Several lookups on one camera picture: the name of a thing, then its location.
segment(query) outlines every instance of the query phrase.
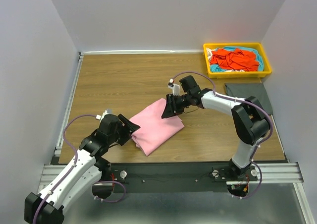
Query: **yellow plastic basket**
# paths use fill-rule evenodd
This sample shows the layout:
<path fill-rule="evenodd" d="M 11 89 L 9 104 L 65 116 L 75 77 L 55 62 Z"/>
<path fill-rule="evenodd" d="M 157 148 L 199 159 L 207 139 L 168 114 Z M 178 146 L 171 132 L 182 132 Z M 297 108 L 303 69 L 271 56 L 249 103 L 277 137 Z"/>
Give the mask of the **yellow plastic basket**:
<path fill-rule="evenodd" d="M 217 72 L 217 73 L 211 72 L 206 48 L 215 49 L 215 48 L 223 48 L 226 46 L 249 47 L 249 48 L 256 49 L 259 52 L 260 56 L 262 56 L 263 63 L 264 63 L 264 70 L 254 71 L 254 72 Z M 205 43 L 204 55 L 205 55 L 205 60 L 207 64 L 207 73 L 209 78 L 263 78 L 267 76 L 268 74 L 272 73 L 272 69 L 268 63 L 267 57 L 264 53 L 264 49 L 262 45 L 258 42 Z"/>

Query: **blue cloth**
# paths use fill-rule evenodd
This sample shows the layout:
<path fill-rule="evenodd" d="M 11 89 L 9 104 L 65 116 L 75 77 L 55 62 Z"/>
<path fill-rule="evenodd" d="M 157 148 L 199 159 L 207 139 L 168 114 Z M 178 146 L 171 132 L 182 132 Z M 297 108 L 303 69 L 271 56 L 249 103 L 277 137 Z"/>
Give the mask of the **blue cloth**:
<path fill-rule="evenodd" d="M 254 54 L 256 54 L 256 61 L 259 62 L 258 71 L 264 70 L 264 63 L 263 63 L 262 56 L 260 56 L 259 52 L 256 49 L 249 48 L 249 47 L 224 47 L 225 50 L 230 51 L 230 52 L 234 51 L 236 48 L 239 48 L 241 50 L 250 51 L 250 52 L 253 52 Z M 210 70 L 213 73 L 226 71 L 226 69 L 221 69 L 218 64 L 212 64 L 210 66 Z"/>

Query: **white corner wall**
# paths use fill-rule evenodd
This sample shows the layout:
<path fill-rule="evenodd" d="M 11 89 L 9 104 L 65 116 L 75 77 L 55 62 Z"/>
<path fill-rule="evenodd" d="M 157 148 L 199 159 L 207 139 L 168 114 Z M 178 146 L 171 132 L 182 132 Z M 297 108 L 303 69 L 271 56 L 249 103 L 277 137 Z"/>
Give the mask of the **white corner wall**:
<path fill-rule="evenodd" d="M 317 220 L 317 0 L 286 0 L 263 45 L 273 68 L 265 81 L 286 156 L 299 162 Z"/>
<path fill-rule="evenodd" d="M 261 41 L 285 0 L 52 0 L 80 51 Z"/>
<path fill-rule="evenodd" d="M 77 50 L 51 0 L 0 0 L 0 223 L 24 224 L 53 155 Z"/>

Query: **laundry pile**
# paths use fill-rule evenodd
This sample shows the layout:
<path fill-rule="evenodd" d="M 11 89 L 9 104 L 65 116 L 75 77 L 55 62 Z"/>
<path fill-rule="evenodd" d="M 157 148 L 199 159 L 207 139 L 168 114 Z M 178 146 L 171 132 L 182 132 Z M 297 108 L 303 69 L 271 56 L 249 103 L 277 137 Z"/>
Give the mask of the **laundry pile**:
<path fill-rule="evenodd" d="M 211 72 L 263 71 L 263 59 L 256 49 L 248 47 L 207 48 Z"/>

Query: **screw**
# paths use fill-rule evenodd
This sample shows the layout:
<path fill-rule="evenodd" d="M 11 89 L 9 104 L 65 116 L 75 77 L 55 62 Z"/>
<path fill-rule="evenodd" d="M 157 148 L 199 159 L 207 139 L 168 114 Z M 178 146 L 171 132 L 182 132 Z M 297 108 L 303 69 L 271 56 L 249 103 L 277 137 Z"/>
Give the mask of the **screw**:
<path fill-rule="evenodd" d="M 125 170 L 120 172 L 120 177 L 125 178 L 127 176 L 127 172 Z"/>
<path fill-rule="evenodd" d="M 251 170 L 251 175 L 253 177 L 256 177 L 256 176 L 258 176 L 258 172 L 255 169 L 253 169 L 253 170 Z"/>
<path fill-rule="evenodd" d="M 218 178 L 218 177 L 219 177 L 219 172 L 218 172 L 218 170 L 215 169 L 215 170 L 212 172 L 212 175 L 213 175 L 213 177 Z"/>

